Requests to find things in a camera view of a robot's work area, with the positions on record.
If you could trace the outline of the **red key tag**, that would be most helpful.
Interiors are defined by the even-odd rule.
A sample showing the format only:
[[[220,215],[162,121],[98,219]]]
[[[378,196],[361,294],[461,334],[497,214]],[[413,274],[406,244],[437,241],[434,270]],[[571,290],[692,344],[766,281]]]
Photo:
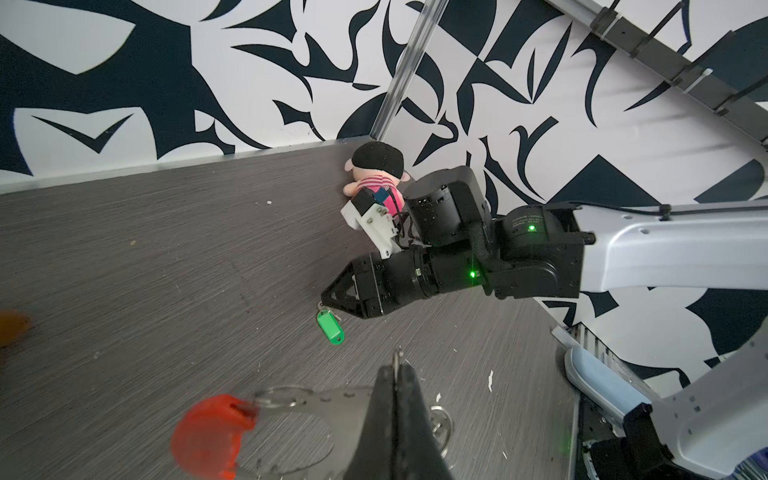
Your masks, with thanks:
[[[171,436],[176,464],[198,479],[235,479],[242,437],[255,428],[259,414],[254,403],[227,394],[198,402]]]

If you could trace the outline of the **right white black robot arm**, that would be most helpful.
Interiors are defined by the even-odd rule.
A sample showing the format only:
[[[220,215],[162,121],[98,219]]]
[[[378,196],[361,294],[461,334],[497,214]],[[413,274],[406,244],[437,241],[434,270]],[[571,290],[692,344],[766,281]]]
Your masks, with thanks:
[[[397,244],[382,196],[344,206],[374,253],[352,260],[322,303],[358,318],[481,287],[500,299],[575,298],[620,287],[767,286],[763,201],[632,209],[595,203],[523,206],[493,218],[471,169],[435,171],[406,193],[419,236]],[[592,479],[722,479],[767,445],[767,332],[758,330],[680,392],[634,407],[621,437],[588,441]]]

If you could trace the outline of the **green key tag with key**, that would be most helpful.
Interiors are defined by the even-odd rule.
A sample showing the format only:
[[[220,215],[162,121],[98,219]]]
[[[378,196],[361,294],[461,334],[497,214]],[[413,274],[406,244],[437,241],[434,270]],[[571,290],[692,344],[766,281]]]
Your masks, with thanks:
[[[332,345],[341,345],[345,340],[345,333],[338,318],[322,302],[318,303],[317,309],[316,322],[319,328]]]

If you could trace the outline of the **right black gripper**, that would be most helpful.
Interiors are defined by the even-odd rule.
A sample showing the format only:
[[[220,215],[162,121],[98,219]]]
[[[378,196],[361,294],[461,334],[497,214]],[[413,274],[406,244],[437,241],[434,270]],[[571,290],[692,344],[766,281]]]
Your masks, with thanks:
[[[322,304],[355,318],[384,315],[383,260],[378,253],[362,255],[347,265],[321,294]]]

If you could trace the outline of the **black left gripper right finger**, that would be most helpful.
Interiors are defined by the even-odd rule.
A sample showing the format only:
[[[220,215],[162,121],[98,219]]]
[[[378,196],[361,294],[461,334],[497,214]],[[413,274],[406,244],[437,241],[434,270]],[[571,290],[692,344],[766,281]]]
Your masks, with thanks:
[[[417,373],[407,363],[398,367],[395,393],[395,478],[451,479],[432,433]]]

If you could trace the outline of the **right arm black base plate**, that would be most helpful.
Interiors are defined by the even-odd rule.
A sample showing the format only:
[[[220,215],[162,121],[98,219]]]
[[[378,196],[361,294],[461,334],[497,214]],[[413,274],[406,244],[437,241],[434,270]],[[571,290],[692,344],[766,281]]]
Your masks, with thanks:
[[[676,465],[658,438],[653,407],[640,403],[623,420],[625,436],[582,443],[582,464],[589,479],[701,479]]]

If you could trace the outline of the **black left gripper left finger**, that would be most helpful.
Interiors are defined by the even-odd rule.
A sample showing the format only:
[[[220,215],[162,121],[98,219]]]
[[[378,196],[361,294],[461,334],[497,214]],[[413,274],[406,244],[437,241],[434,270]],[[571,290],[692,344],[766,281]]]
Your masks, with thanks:
[[[359,442],[344,479],[393,479],[397,440],[396,376],[391,365],[379,369]]]

